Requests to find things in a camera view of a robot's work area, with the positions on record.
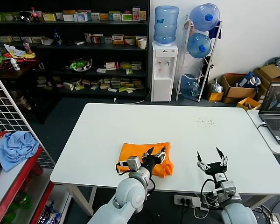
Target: blue cloth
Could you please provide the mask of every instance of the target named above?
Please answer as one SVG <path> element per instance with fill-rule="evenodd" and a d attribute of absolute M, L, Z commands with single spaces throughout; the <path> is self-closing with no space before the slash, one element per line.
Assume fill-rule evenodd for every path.
<path fill-rule="evenodd" d="M 35 141 L 28 132 L 17 131 L 7 133 L 0 141 L 0 163 L 8 172 L 24 159 L 36 154 L 38 141 Z"/>

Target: white desk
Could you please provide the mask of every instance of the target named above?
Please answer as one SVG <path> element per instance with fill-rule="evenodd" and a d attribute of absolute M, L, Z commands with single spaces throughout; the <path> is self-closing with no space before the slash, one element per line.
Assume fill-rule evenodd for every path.
<path fill-rule="evenodd" d="M 77 185 L 117 187 L 127 177 L 115 171 L 124 142 L 171 142 L 169 157 L 174 173 L 165 179 L 153 177 L 158 191 L 200 192 L 208 176 L 197 167 L 197 151 L 203 161 L 211 163 L 220 160 L 218 147 L 229 157 L 226 175 L 234 180 L 239 193 L 280 195 L 280 166 L 241 108 L 89 103 L 51 181 L 67 184 L 73 198 L 92 214 L 96 188 L 88 204 Z M 213 185 L 207 184 L 204 190 L 213 190 Z"/>
<path fill-rule="evenodd" d="M 259 110 L 248 110 L 248 115 L 255 124 L 255 126 L 259 126 L 263 121 L 260 119 L 258 115 Z M 267 127 L 259 127 L 259 132 L 262 135 L 263 139 L 266 141 L 267 145 L 271 149 L 272 153 L 280 154 L 280 145 L 276 141 L 276 139 L 272 136 L 269 129 Z"/>

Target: power strip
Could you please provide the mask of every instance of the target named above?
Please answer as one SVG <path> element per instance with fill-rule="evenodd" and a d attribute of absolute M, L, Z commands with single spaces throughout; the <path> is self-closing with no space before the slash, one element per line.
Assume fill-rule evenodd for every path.
<path fill-rule="evenodd" d="M 194 207 L 201 207 L 201 202 L 199 197 L 191 197 L 191 196 L 186 196 L 186 195 L 174 195 L 174 204 L 176 205 L 182 205 L 181 199 L 189 199 L 190 200 L 190 206 L 192 208 Z"/>

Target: blue water jug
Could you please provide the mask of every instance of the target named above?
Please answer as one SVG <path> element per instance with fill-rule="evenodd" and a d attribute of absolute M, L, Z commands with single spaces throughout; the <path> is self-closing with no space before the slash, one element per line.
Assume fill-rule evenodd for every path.
<path fill-rule="evenodd" d="M 179 8 L 175 6 L 158 6 L 154 12 L 154 40 L 160 45 L 168 46 L 175 41 Z"/>
<path fill-rule="evenodd" d="M 204 58 L 211 51 L 212 42 L 206 35 L 194 33 L 189 37 L 187 50 L 194 58 Z"/>
<path fill-rule="evenodd" d="M 196 100 L 201 92 L 200 85 L 196 80 L 194 80 L 193 75 L 186 74 L 186 76 L 192 79 L 188 79 L 187 77 L 182 76 L 180 87 L 181 93 L 187 99 Z"/>
<path fill-rule="evenodd" d="M 203 4 L 192 10 L 189 16 L 196 29 L 200 31 L 209 31 L 219 22 L 220 11 L 214 4 Z"/>

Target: white box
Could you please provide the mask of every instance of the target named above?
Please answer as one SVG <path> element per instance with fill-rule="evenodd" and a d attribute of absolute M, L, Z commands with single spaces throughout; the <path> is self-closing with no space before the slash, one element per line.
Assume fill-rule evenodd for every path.
<path fill-rule="evenodd" d="M 92 21 L 100 21 L 99 13 L 91 13 Z"/>
<path fill-rule="evenodd" d="M 73 14 L 63 14 L 64 21 L 74 21 L 74 15 Z"/>
<path fill-rule="evenodd" d="M 76 13 L 74 14 L 75 22 L 86 22 L 88 21 L 87 13 Z"/>
<path fill-rule="evenodd" d="M 57 20 L 64 20 L 63 19 L 63 13 L 55 13 Z"/>

